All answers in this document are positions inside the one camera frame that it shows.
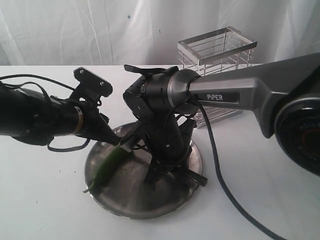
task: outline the metal wire rack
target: metal wire rack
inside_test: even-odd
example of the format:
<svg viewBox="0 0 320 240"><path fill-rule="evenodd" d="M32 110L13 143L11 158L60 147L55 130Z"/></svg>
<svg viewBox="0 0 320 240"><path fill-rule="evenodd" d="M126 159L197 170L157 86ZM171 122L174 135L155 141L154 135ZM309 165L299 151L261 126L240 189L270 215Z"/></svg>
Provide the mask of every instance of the metal wire rack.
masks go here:
<svg viewBox="0 0 320 240"><path fill-rule="evenodd" d="M201 76L218 74L250 66L257 41L228 26L178 42L181 69L191 69ZM240 109L204 107L210 123L242 113ZM205 125L202 113L195 115L197 127Z"/></svg>

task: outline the white backdrop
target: white backdrop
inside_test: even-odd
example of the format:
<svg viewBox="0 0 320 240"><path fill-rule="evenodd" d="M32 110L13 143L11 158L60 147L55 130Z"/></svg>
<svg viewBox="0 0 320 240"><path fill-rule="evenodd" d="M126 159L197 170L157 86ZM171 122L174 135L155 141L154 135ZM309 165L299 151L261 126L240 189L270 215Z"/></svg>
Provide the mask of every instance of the white backdrop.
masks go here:
<svg viewBox="0 0 320 240"><path fill-rule="evenodd" d="M320 52L320 0L0 0L0 65L177 64L177 41L233 26L255 63Z"/></svg>

